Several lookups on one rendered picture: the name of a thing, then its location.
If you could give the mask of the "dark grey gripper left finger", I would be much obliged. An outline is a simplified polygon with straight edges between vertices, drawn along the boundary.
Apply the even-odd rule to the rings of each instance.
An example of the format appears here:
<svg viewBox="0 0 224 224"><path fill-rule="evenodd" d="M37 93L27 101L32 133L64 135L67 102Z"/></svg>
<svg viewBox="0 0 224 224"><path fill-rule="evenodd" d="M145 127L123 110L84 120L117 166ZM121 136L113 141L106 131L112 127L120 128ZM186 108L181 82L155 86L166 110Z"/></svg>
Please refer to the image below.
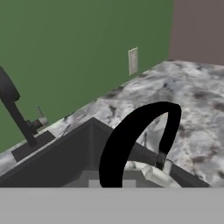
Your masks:
<svg viewBox="0 0 224 224"><path fill-rule="evenodd" d="M80 177L66 184L66 187L100 187L98 171L84 171Z"/></svg>

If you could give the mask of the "silver tap lever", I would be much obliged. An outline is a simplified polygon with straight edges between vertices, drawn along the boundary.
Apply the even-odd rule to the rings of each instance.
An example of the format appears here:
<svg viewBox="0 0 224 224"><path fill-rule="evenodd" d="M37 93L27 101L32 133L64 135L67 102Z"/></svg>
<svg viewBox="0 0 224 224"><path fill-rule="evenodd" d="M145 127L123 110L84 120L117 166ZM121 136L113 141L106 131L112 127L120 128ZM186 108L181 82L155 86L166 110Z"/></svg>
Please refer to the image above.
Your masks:
<svg viewBox="0 0 224 224"><path fill-rule="evenodd" d="M31 126L32 128L34 128L35 130L38 130L39 128L42 128L42 127L46 126L46 125L48 124L48 120L47 120L47 118L44 116L44 114L43 114L43 112L41 111L39 105L36 106L36 109L37 109L37 111L38 111L38 113L39 113L39 118L36 119L36 120L33 121L33 122L30 122L30 126Z"/></svg>

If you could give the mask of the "black tap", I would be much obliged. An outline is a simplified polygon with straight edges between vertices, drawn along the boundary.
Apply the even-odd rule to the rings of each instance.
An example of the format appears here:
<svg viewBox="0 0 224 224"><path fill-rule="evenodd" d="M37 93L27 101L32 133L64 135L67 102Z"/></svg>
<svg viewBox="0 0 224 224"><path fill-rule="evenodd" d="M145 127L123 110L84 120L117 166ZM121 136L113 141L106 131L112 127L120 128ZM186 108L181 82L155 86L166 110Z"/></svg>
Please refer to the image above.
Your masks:
<svg viewBox="0 0 224 224"><path fill-rule="evenodd" d="M13 84L9 75L0 66L0 100L10 113L12 119L24 135L26 143L16 148L12 155L16 161L21 161L37 149L50 143L55 136L50 131L36 136L38 130L30 126L30 120L25 120L20 113L16 101L20 98L20 94Z"/></svg>

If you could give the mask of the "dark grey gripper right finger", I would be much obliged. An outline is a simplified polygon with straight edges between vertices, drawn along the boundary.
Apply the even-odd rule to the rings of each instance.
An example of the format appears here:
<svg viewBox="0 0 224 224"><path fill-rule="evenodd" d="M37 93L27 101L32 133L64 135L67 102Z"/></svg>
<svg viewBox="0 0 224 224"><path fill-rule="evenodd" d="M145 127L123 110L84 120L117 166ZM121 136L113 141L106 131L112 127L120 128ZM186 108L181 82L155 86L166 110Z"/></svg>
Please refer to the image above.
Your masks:
<svg viewBox="0 0 224 224"><path fill-rule="evenodd" d="M125 171L122 176L123 187L148 187L149 183L140 171Z"/></svg>

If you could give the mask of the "dark grey sink basin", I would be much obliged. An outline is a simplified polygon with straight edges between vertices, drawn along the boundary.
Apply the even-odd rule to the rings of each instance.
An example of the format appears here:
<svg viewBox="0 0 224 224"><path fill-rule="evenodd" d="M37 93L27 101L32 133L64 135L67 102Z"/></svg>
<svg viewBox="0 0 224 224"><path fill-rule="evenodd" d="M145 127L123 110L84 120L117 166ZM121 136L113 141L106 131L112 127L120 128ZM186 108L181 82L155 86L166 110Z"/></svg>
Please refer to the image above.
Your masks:
<svg viewBox="0 0 224 224"><path fill-rule="evenodd" d="M13 157L15 149L7 150L0 155L0 187L66 187L84 171L99 172L101 156L112 132L105 123L91 118L65 135L55 136L21 161ZM140 171L146 177L146 171L156 160L155 152L135 143L123 172ZM175 164L164 172L179 187L209 186ZM149 186L162 186L151 180L147 182Z"/></svg>

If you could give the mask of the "white wall socket plate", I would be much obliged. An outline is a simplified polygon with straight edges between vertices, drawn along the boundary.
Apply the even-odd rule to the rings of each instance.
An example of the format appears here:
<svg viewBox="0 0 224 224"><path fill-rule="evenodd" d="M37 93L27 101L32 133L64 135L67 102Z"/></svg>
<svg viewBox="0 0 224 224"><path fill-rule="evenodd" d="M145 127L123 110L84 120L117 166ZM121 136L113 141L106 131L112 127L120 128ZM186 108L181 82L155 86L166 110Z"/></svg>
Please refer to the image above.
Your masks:
<svg viewBox="0 0 224 224"><path fill-rule="evenodd" d="M129 74L135 74L138 71L138 48L128 50Z"/></svg>

